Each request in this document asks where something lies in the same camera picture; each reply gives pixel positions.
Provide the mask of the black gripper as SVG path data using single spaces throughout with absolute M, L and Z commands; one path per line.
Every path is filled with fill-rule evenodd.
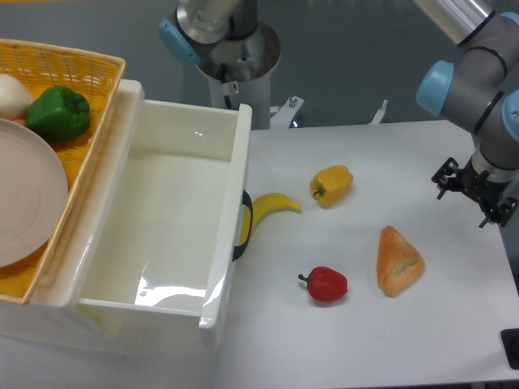
M 508 170 L 491 163 L 485 156 L 471 156 L 462 167 L 449 157 L 431 181 L 439 191 L 437 199 L 442 199 L 447 192 L 461 191 L 478 203 L 484 214 L 478 226 L 481 229 L 487 224 L 505 227 L 518 207 L 518 199 L 503 196 L 508 186 Z

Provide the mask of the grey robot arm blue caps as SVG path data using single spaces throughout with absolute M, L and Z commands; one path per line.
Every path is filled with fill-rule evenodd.
M 508 193 L 518 175 L 518 95 L 500 85 L 518 63 L 518 16 L 497 14 L 484 1 L 420 1 L 418 7 L 464 53 L 457 63 L 435 63 L 416 100 L 478 140 L 466 166 L 447 160 L 432 180 L 441 192 L 475 201 L 486 223 L 505 226 L 518 206 Z M 258 19 L 256 2 L 181 1 L 159 34 L 179 61 L 204 75 L 214 107 L 246 104 L 254 128 L 272 125 L 270 78 L 281 43 Z

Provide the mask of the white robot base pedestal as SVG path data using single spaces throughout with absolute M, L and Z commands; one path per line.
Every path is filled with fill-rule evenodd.
M 212 106 L 252 109 L 251 128 L 270 128 L 271 76 L 281 57 L 281 42 L 263 22 L 243 40 L 226 40 L 197 65 L 208 82 Z

